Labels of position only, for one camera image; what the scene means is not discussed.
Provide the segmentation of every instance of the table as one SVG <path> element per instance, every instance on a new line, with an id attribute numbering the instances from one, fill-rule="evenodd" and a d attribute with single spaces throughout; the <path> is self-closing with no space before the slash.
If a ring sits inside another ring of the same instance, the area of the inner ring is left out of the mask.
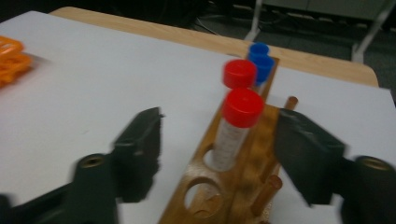
<path id="1" fill-rule="evenodd" d="M 82 21 L 88 24 L 98 25 L 114 30 L 137 35 L 146 35 L 239 57 L 245 57 L 248 52 L 248 46 L 251 44 L 249 41 L 230 37 L 199 33 L 196 31 L 160 25 L 152 22 L 137 21 L 75 7 L 63 7 L 51 12 L 50 14 L 73 21 Z M 332 77 L 378 87 L 375 72 L 367 65 L 274 46 L 270 46 L 270 49 L 270 55 L 280 59 L 280 66 L 324 77 Z"/>

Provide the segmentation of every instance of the test tube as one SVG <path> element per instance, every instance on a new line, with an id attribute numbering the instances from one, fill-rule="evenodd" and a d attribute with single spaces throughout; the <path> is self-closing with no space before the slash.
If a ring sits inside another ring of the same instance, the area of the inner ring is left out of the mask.
<path id="1" fill-rule="evenodd" d="M 226 94 L 236 88 L 252 88 L 256 76 L 257 67 L 253 62 L 243 59 L 228 61 L 224 65 L 222 76 Z"/>
<path id="2" fill-rule="evenodd" d="M 212 168 L 220 172 L 233 168 L 248 129 L 257 123 L 263 108 L 264 102 L 255 91 L 234 89 L 227 94 L 212 150 Z"/>
<path id="3" fill-rule="evenodd" d="M 257 66 L 257 77 L 254 89 L 258 94 L 261 94 L 264 90 L 265 83 L 274 67 L 275 61 L 267 55 L 255 57 L 252 59 L 252 61 Z"/>

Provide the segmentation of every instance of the test tube rack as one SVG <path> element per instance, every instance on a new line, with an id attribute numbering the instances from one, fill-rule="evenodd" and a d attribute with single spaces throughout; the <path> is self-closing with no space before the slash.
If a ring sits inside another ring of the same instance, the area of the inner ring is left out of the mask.
<path id="1" fill-rule="evenodd" d="M 279 59 L 274 60 L 275 66 L 262 92 L 263 100 L 268 96 L 276 73 Z M 293 108 L 293 104 L 293 101 L 288 102 L 287 107 Z M 215 141 L 221 120 L 220 109 L 221 107 L 212 119 L 159 223 L 268 223 L 271 209 L 268 200 L 271 200 L 272 196 L 269 198 L 264 195 L 264 199 L 258 196 L 262 196 L 262 193 L 265 194 L 268 190 L 276 192 L 276 189 L 269 189 L 272 186 L 269 186 L 266 178 L 267 175 L 278 172 L 273 145 L 279 109 L 266 105 L 258 124 L 247 134 L 233 169 L 216 172 L 205 165 L 204 156 Z M 200 187 L 193 196 L 190 206 L 187 207 L 185 198 L 188 190 L 199 184 L 210 185 L 219 192 L 219 195 L 206 198 L 204 193 L 206 187 Z"/>

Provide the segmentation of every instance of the blue cap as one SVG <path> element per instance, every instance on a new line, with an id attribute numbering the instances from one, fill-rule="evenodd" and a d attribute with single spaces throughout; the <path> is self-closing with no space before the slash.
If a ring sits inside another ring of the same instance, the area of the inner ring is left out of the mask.
<path id="1" fill-rule="evenodd" d="M 264 43 L 254 43 L 250 45 L 248 49 L 247 59 L 253 61 L 256 57 L 262 57 L 268 55 L 270 48 Z"/>
<path id="2" fill-rule="evenodd" d="M 260 86 L 268 79 L 275 61 L 268 55 L 255 57 L 252 62 L 257 66 L 256 86 Z"/>

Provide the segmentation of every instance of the red test tube cap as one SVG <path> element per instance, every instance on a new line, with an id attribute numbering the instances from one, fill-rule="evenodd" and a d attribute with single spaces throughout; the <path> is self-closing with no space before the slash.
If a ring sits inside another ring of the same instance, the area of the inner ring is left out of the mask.
<path id="1" fill-rule="evenodd" d="M 230 89 L 250 88 L 255 83 L 256 76 L 257 67 L 248 60 L 231 60 L 223 69 L 223 83 Z"/>
<path id="2" fill-rule="evenodd" d="M 249 128 L 260 118 L 264 101 L 255 91 L 249 89 L 231 90 L 222 108 L 222 116 L 233 126 Z"/>

